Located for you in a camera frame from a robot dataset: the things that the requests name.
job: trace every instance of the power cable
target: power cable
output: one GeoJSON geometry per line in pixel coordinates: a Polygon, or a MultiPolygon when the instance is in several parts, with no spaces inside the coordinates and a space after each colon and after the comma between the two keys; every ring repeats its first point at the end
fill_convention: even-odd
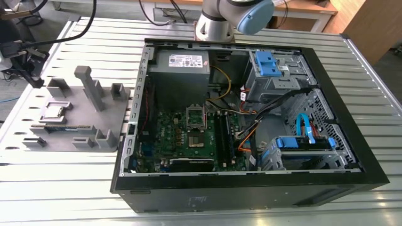
{"type": "Polygon", "coordinates": [[[150,17],[147,16],[147,13],[145,13],[145,10],[144,10],[144,6],[143,6],[143,1],[141,0],[137,0],[137,3],[139,3],[139,7],[140,7],[140,10],[143,11],[143,14],[145,16],[145,19],[150,21],[151,24],[154,24],[155,26],[166,26],[168,24],[172,24],[175,22],[175,20],[170,20],[167,22],[164,22],[163,24],[158,24],[155,23],[150,17]]]}
{"type": "Polygon", "coordinates": [[[170,2],[171,2],[171,4],[174,5],[174,7],[175,7],[175,9],[176,9],[176,11],[178,11],[178,14],[179,14],[179,16],[180,16],[183,22],[187,24],[187,19],[186,19],[186,16],[184,16],[184,14],[183,14],[183,11],[182,11],[180,7],[178,6],[178,4],[176,4],[176,2],[175,2],[174,0],[170,0],[170,2]]]}
{"type": "Polygon", "coordinates": [[[31,10],[0,15],[0,19],[1,20],[11,20],[11,19],[15,19],[15,18],[25,17],[25,16],[32,16],[33,13],[36,13],[39,10],[41,10],[41,8],[44,7],[47,2],[48,2],[48,0],[43,0],[41,3],[39,4],[39,6],[36,6],[31,10]]]}
{"type": "Polygon", "coordinates": [[[16,99],[19,99],[20,97],[16,97],[16,98],[11,98],[11,99],[5,99],[5,100],[0,100],[0,103],[5,103],[5,102],[9,102],[9,101],[13,101],[16,99]]]}
{"type": "Polygon", "coordinates": [[[65,41],[71,41],[75,39],[79,39],[83,37],[83,35],[87,33],[87,31],[89,30],[89,27],[92,25],[93,22],[93,18],[95,18],[95,14],[96,14],[96,0],[93,0],[93,4],[92,4],[92,14],[88,20],[88,24],[84,28],[84,30],[81,31],[81,33],[79,33],[76,36],[73,37],[68,37],[64,39],[55,39],[55,40],[48,40],[48,41],[40,41],[40,42],[32,42],[32,43],[25,43],[21,45],[23,48],[31,48],[31,47],[36,47],[36,46],[43,46],[43,45],[49,45],[49,44],[55,44],[55,43],[60,43],[60,42],[65,42],[65,41]]]}
{"type": "Polygon", "coordinates": [[[284,2],[284,6],[286,6],[286,9],[284,9],[284,15],[283,15],[283,17],[282,17],[280,24],[278,25],[276,29],[284,24],[286,19],[287,19],[288,5],[287,5],[286,0],[283,0],[283,2],[284,2]]]}

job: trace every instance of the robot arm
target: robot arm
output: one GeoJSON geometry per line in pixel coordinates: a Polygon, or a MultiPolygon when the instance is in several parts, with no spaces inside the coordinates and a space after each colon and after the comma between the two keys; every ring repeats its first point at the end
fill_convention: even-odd
{"type": "Polygon", "coordinates": [[[195,35],[202,41],[232,40],[232,27],[243,34],[258,33],[274,14],[271,0],[204,0],[195,35]]]}

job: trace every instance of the electronic device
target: electronic device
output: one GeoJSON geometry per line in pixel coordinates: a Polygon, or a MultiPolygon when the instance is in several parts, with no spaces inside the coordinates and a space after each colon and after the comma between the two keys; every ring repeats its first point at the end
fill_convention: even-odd
{"type": "Polygon", "coordinates": [[[311,48],[145,39],[111,185],[135,212],[318,206],[386,183],[311,48]]]}

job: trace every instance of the desk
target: desk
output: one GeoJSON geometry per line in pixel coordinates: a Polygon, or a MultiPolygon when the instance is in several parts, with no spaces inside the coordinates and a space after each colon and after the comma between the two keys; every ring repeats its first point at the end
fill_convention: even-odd
{"type": "MultiPolygon", "coordinates": [[[[92,0],[52,1],[55,9],[60,9],[60,2],[92,3],[92,0]]],[[[196,10],[196,11],[202,10],[202,0],[175,0],[175,2],[179,5],[180,9],[183,10],[196,10]]],[[[314,19],[315,23],[311,28],[311,32],[322,32],[331,16],[335,15],[338,11],[331,3],[328,3],[327,7],[323,8],[315,5],[314,2],[315,0],[291,0],[287,4],[288,5],[287,17],[314,19]]],[[[132,0],[99,0],[97,3],[132,6],[132,0]]],[[[145,13],[152,20],[155,20],[156,8],[174,9],[174,6],[168,0],[143,0],[143,6],[144,6],[145,13]]],[[[286,11],[284,4],[276,6],[274,11],[274,16],[283,16],[284,11],[286,11]]]]}
{"type": "MultiPolygon", "coordinates": [[[[202,10],[202,0],[180,0],[176,1],[180,9],[187,10],[202,10]]],[[[336,14],[336,9],[331,3],[328,3],[327,7],[323,8],[314,4],[314,0],[291,0],[287,4],[288,13],[287,17],[290,18],[303,18],[303,19],[314,19],[315,23],[311,28],[311,32],[322,32],[324,29],[327,22],[332,15],[336,14]]],[[[154,10],[156,8],[174,8],[172,4],[167,1],[156,0],[154,2],[144,2],[144,7],[147,11],[147,15],[150,18],[155,19],[154,10]]],[[[283,16],[286,11],[286,5],[282,4],[275,7],[274,16],[283,16]]]]}
{"type": "MultiPolygon", "coordinates": [[[[87,17],[69,21],[59,38],[76,35],[87,21],[87,17]]],[[[101,85],[121,82],[133,89],[144,38],[192,37],[191,24],[156,27],[145,21],[96,18],[83,38],[53,45],[43,78],[79,83],[73,69],[88,65],[101,85]]],[[[37,119],[39,109],[29,106],[41,99],[41,90],[27,87],[0,129],[0,222],[29,226],[395,226],[402,222],[402,139],[395,137],[402,134],[402,108],[353,43],[336,34],[270,29],[254,36],[235,31],[235,40],[315,49],[391,183],[319,207],[139,215],[109,193],[116,153],[23,150],[20,133],[31,133],[33,123],[23,119],[37,119]]]]}

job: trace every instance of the power supply label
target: power supply label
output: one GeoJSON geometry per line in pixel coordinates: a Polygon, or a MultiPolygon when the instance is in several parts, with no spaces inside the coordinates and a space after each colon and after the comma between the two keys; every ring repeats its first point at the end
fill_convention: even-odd
{"type": "Polygon", "coordinates": [[[202,56],[198,55],[171,55],[170,67],[203,67],[202,56]]]}

